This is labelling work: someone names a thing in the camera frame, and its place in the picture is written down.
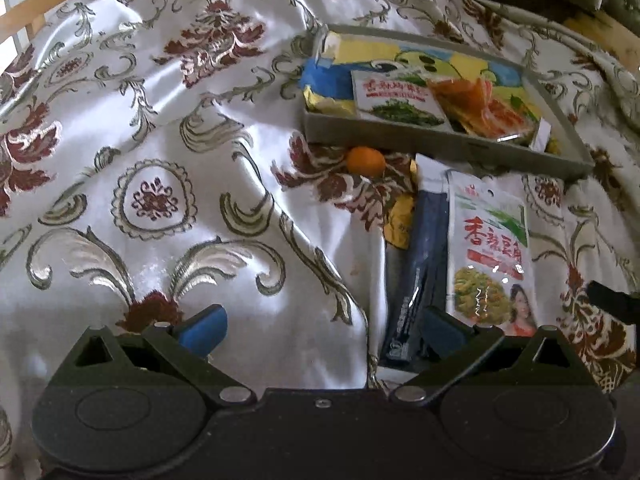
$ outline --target snack package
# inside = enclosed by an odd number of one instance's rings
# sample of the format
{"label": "snack package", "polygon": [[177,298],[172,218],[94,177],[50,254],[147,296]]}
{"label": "snack package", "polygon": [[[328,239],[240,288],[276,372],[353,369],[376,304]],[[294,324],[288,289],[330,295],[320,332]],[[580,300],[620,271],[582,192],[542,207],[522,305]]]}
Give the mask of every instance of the snack package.
{"label": "snack package", "polygon": [[447,312],[469,325],[533,335],[536,300],[524,204],[455,171],[449,195]]}
{"label": "snack package", "polygon": [[398,290],[390,302],[389,317],[380,364],[418,372],[414,360],[420,358],[420,307],[426,301],[434,304],[441,297],[443,310],[445,296],[438,294],[446,283],[447,231],[449,227],[449,199],[445,172],[448,167],[430,161],[442,168],[430,176],[420,174],[418,162],[418,196],[415,203],[409,248],[402,264]]}
{"label": "snack package", "polygon": [[429,88],[446,115],[471,135],[503,142],[526,142],[537,129],[535,116],[517,111],[493,95],[491,81],[477,78],[429,81]]}
{"label": "snack package", "polygon": [[419,71],[351,72],[358,117],[452,131],[444,111]]}

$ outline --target floral tablecloth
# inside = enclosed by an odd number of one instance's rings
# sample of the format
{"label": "floral tablecloth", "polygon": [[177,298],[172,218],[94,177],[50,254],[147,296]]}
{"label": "floral tablecloth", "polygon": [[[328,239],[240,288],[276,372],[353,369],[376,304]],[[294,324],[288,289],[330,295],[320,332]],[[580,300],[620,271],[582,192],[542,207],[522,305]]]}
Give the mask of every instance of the floral tablecloth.
{"label": "floral tablecloth", "polygon": [[639,89],[596,45],[477,0],[70,0],[0,76],[0,333],[22,405],[0,403],[19,446],[89,325],[138,332],[221,303],[228,336],[210,361],[258,393],[375,380],[381,227],[413,190],[411,156],[388,154],[370,181],[346,172],[343,149],[305,142],[297,81],[321,23],[535,70],[596,164],[571,184],[495,177],[529,208],[536,319],[562,328],[603,389],[632,369],[632,328],[585,295],[589,280],[638,286]]}

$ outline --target open box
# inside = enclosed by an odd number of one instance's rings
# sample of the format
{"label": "open box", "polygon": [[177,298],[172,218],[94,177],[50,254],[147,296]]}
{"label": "open box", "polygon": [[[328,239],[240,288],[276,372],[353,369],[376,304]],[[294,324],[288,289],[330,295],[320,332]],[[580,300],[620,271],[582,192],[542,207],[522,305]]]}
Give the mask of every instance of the open box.
{"label": "open box", "polygon": [[538,108],[542,117],[551,124],[552,136],[558,142],[561,155],[539,153],[527,147],[507,142],[475,137],[456,132],[443,132],[428,126],[405,123],[369,121],[355,116],[339,116],[309,111],[305,106],[304,133],[308,142],[333,146],[370,146],[405,153],[422,153],[445,160],[465,160],[482,164],[503,166],[524,173],[546,174],[575,180],[587,176],[593,170],[593,160],[580,140],[573,125],[564,116],[558,104],[538,82],[535,74],[526,68],[500,57],[484,54],[466,45],[433,40],[413,34],[403,34],[376,28],[327,25],[316,37],[314,59],[330,60],[336,44],[328,44],[331,38],[362,38],[365,41],[381,41],[414,49],[440,49],[460,53],[487,63],[511,68],[520,75],[520,85],[530,102]]}

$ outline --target cartoon face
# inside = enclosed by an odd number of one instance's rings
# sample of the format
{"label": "cartoon face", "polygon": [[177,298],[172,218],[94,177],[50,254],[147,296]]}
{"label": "cartoon face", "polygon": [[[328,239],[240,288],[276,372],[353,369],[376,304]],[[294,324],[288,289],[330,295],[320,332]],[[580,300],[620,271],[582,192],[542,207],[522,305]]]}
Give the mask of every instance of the cartoon face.
{"label": "cartoon face", "polygon": [[421,70],[437,75],[448,76],[455,79],[460,78],[460,74],[455,68],[453,68],[451,63],[429,56],[427,53],[420,50],[401,52],[396,56],[395,61],[407,66],[415,66]]}

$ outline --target orange ball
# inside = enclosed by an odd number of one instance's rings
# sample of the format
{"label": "orange ball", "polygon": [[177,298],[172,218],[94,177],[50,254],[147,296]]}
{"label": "orange ball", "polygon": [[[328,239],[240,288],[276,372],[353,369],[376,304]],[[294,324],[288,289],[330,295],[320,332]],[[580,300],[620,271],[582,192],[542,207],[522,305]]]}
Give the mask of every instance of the orange ball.
{"label": "orange ball", "polygon": [[378,150],[367,146],[351,148],[347,153],[347,170],[369,178],[379,178],[385,173],[385,156]]}

